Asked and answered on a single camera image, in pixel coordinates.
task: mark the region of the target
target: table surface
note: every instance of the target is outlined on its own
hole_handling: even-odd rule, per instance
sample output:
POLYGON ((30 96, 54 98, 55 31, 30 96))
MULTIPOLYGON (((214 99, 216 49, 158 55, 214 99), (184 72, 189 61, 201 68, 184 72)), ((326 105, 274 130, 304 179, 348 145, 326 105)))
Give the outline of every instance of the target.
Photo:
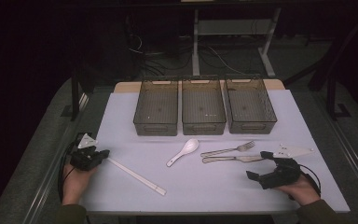
POLYGON ((279 80, 265 83, 278 118, 270 134, 231 134, 226 126, 223 135, 183 135, 179 116, 177 136, 138 136, 132 119, 141 83, 118 83, 103 115, 97 148, 109 149, 110 158, 166 189, 167 194, 156 193, 111 162, 103 161, 80 203, 89 213, 111 215, 274 214, 296 210, 297 203, 285 194, 262 189, 246 176, 246 171, 271 173, 276 167, 274 161, 201 161, 202 152, 233 148, 254 140, 255 147, 248 151, 224 156, 273 152, 280 144, 313 148, 314 153, 295 160, 317 174, 322 197, 335 211, 350 211, 291 92, 279 80), (200 141, 199 148, 168 167, 167 161, 190 138, 200 141))

